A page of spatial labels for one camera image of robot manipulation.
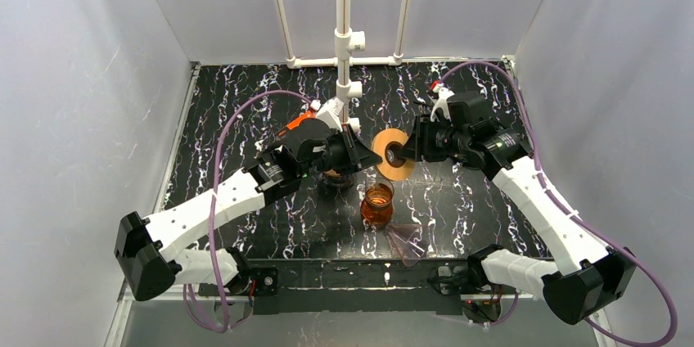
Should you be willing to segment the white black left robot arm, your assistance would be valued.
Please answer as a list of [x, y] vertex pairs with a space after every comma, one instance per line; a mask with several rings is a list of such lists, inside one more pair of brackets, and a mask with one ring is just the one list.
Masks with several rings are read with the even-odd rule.
[[280, 130], [274, 142], [216, 188], [166, 211], [123, 216], [115, 258], [137, 301], [151, 300], [174, 285], [221, 282], [233, 288], [250, 278], [250, 267], [239, 251], [202, 252], [190, 249], [190, 244], [297, 192], [310, 174], [351, 175], [382, 161], [350, 126], [331, 128], [320, 119], [307, 118]]

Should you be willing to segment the pink translucent plastic dripper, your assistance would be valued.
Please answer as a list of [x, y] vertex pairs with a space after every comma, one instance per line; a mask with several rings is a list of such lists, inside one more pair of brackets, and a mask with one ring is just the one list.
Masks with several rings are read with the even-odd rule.
[[405, 267], [412, 267], [427, 256], [428, 243], [420, 224], [389, 224], [385, 237], [391, 254], [400, 257]]

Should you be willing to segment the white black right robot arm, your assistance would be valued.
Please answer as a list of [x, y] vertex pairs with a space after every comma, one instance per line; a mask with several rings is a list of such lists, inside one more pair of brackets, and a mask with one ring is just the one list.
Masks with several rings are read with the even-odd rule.
[[564, 214], [548, 196], [529, 143], [503, 126], [479, 93], [439, 92], [432, 110], [418, 115], [410, 133], [389, 128], [376, 135], [378, 171], [391, 181], [407, 179], [417, 162], [457, 160], [476, 169], [504, 193], [550, 250], [549, 260], [487, 246], [467, 258], [451, 278], [461, 287], [504, 285], [544, 300], [563, 322], [574, 325], [618, 300], [633, 275], [629, 257], [596, 238]]

